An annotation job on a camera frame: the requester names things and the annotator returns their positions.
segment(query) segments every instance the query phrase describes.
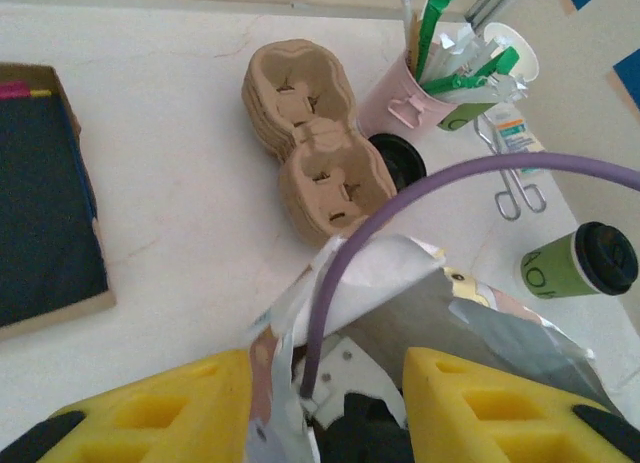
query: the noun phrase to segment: black cup lid on table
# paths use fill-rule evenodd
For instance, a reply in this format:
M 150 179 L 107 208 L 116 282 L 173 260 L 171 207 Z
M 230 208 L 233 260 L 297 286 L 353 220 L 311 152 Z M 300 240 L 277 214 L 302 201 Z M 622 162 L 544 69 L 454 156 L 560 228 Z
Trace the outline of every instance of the black cup lid on table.
M 576 232 L 576 254 L 591 283 L 606 295 L 622 295 L 638 278 L 638 258 L 624 234 L 603 223 L 585 223 Z
M 427 176 L 420 153 L 404 138 L 380 133 L 369 138 L 369 141 L 382 156 L 396 190 L 401 191 Z

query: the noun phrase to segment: white tabletop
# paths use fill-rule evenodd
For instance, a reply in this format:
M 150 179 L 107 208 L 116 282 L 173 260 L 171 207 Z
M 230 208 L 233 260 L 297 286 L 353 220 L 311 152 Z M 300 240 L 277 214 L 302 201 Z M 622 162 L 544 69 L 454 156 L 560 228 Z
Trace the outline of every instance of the white tabletop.
M 402 47 L 397 21 L 0 4 L 0 61 L 55 66 L 83 131 L 112 310 L 0 343 L 0 448 L 59 407 L 238 344 L 242 330 L 314 255 L 278 200 L 278 163 L 240 99 L 252 53 L 294 37 L 343 63 L 356 97 Z M 487 154 L 471 128 L 419 145 L 432 172 Z M 538 302 L 513 266 L 576 221 L 549 174 L 542 215 L 508 223 L 498 175 L 430 195 L 385 231 L 446 248 L 448 262 L 511 292 L 594 349 L 606 387 L 636 423 L 626 384 L 640 342 L 614 298 Z

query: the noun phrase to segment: yellow foam pad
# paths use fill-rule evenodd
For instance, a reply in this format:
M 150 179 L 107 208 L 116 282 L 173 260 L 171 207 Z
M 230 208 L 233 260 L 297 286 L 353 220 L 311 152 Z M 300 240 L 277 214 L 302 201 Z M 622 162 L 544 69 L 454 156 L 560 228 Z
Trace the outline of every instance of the yellow foam pad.
M 61 409 L 86 418 L 39 463 L 242 463 L 251 373 L 229 351 Z
M 572 412 L 601 405 L 446 353 L 409 349 L 403 390 L 416 463 L 630 461 Z

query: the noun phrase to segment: green paper cup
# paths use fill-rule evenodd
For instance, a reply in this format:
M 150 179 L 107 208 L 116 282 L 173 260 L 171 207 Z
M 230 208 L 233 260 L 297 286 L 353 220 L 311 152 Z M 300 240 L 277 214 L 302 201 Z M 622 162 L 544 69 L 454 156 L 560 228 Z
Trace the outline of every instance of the green paper cup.
M 621 295 L 638 277 L 638 259 L 622 232 L 594 221 L 527 253 L 520 274 L 538 298 Z

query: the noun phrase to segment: scissors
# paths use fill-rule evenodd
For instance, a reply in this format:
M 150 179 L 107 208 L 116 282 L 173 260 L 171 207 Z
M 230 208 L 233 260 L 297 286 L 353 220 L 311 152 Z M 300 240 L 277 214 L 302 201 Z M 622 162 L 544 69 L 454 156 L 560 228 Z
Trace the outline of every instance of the scissors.
M 476 134 L 484 141 L 491 153 L 494 155 L 501 154 L 499 146 L 495 142 L 495 129 L 493 130 L 492 138 L 489 138 L 487 135 L 482 133 L 480 130 L 480 118 L 483 118 L 485 123 L 490 128 L 493 128 L 493 125 L 489 121 L 486 115 L 482 114 L 478 118 L 473 120 L 473 128 L 476 131 Z M 509 177 L 513 180 L 514 185 L 516 186 L 516 190 L 524 200 L 527 207 L 533 213 L 542 213 L 547 209 L 547 200 L 544 197 L 544 194 L 535 183 L 530 183 L 528 185 L 522 185 L 522 181 L 520 181 L 520 177 L 516 173 L 516 170 L 501 170 L 500 176 L 502 177 L 502 181 L 504 182 L 505 189 L 503 191 L 499 191 L 494 195 L 494 199 L 496 201 L 496 206 L 498 207 L 498 212 L 500 215 L 508 221 L 516 221 L 522 215 L 522 208 L 516 199 L 516 196 L 511 189 L 511 182 L 509 181 Z M 504 204 L 505 198 L 511 200 L 511 208 L 509 209 L 508 205 Z

